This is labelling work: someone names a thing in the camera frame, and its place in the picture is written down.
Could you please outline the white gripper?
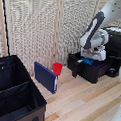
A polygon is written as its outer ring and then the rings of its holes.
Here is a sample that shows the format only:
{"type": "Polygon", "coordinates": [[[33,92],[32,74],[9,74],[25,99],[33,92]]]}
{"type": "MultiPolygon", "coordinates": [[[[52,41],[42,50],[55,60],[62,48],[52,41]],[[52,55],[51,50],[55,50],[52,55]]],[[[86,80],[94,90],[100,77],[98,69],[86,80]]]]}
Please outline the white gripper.
{"type": "Polygon", "coordinates": [[[83,57],[88,57],[89,59],[104,61],[106,59],[106,51],[93,51],[81,48],[81,55],[83,57]]]}

